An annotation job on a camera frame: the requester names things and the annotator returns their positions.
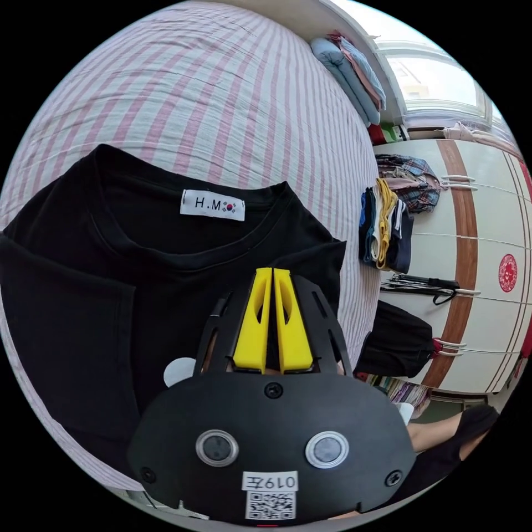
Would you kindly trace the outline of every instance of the red sticker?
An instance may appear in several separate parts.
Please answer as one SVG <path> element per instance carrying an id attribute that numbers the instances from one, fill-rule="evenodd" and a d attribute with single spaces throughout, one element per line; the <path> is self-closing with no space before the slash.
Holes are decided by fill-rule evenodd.
<path id="1" fill-rule="evenodd" d="M 513 255 L 505 255 L 499 265 L 499 285 L 504 292 L 511 292 L 517 283 L 517 262 Z"/>

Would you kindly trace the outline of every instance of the striped bedsheet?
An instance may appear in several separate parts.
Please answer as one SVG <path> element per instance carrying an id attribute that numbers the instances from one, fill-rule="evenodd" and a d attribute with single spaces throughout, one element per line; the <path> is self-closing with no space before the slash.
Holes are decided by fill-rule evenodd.
<path id="1" fill-rule="evenodd" d="M 222 185 L 288 181 L 348 242 L 339 319 L 356 362 L 380 283 L 357 260 L 360 196 L 375 183 L 377 166 L 360 117 L 306 42 L 253 12 L 211 2 L 180 3 L 125 28 L 81 61 L 32 121 L 0 196 L 0 229 L 100 143 Z M 51 419 L 20 365 L 1 305 L 0 331 L 27 400 L 62 449 L 103 485 L 141 490 Z"/>

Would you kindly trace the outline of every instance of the yellow garment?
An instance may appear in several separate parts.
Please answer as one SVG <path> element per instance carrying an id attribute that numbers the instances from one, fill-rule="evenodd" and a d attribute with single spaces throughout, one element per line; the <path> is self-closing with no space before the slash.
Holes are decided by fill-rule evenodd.
<path id="1" fill-rule="evenodd" d="M 386 253 L 390 246 L 390 228 L 388 218 L 397 203 L 397 194 L 390 190 L 390 187 L 384 179 L 377 179 L 377 186 L 382 197 L 382 210 L 378 219 L 378 229 L 381 237 L 381 245 L 378 250 L 378 259 L 376 262 L 379 270 L 388 269 L 386 265 Z"/>

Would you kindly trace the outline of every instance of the black bag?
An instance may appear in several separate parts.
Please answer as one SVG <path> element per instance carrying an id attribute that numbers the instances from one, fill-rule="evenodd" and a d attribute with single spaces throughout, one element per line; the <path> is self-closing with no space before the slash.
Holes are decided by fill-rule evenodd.
<path id="1" fill-rule="evenodd" d="M 415 377 L 434 353 L 432 327 L 405 310 L 379 301 L 373 330 L 367 335 L 358 373 Z"/>

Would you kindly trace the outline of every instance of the plaid shirt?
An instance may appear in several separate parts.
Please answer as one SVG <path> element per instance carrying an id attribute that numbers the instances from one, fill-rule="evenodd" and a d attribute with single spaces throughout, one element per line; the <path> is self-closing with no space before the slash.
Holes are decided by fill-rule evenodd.
<path id="1" fill-rule="evenodd" d="M 439 189 L 421 184 L 416 188 L 400 188 L 394 191 L 406 203 L 410 214 L 432 212 L 439 200 Z"/>
<path id="2" fill-rule="evenodd" d="M 404 155 L 377 155 L 376 158 L 379 167 L 400 168 L 416 177 L 426 174 L 437 179 L 431 167 L 424 159 L 406 157 Z"/>

